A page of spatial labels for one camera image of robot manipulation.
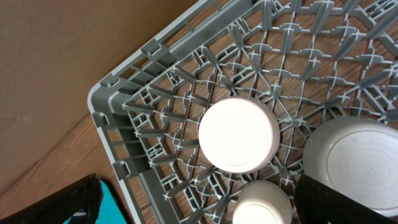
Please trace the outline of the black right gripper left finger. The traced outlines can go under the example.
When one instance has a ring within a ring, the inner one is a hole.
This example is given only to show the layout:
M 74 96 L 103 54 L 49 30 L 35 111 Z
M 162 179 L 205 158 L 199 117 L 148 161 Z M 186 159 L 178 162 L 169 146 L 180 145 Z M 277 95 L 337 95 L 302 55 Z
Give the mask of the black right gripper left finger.
M 96 174 L 90 174 L 1 219 L 1 223 L 95 223 L 102 200 L 100 178 Z

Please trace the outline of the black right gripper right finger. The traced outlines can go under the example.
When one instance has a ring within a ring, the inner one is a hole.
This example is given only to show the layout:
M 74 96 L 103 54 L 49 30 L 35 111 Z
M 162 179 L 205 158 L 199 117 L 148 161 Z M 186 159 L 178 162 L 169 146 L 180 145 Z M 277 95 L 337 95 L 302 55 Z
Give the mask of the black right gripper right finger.
M 301 223 L 395 224 L 305 174 L 297 181 L 294 203 Z

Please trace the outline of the cream cup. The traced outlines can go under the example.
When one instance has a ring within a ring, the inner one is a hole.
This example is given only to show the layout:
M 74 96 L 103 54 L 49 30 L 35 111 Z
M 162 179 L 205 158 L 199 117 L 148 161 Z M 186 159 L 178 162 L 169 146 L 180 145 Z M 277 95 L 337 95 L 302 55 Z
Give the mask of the cream cup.
M 239 194 L 233 224 L 291 224 L 292 217 L 287 194 L 272 182 L 256 180 Z

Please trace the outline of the grey bowl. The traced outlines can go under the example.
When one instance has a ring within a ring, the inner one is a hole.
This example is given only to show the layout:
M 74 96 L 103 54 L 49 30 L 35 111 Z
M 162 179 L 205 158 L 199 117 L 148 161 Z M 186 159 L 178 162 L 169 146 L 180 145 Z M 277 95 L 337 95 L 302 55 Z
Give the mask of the grey bowl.
M 384 215 L 397 215 L 397 130 L 345 116 L 319 126 L 303 149 L 307 176 Z

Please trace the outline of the small pink bowl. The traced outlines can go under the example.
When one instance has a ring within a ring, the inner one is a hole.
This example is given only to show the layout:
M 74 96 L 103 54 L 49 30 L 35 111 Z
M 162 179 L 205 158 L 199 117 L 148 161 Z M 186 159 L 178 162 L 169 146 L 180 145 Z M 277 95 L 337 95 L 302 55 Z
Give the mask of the small pink bowl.
M 198 140 L 203 154 L 215 167 L 246 174 L 271 162 L 279 147 L 280 128 L 276 116 L 263 102 L 234 96 L 205 112 Z

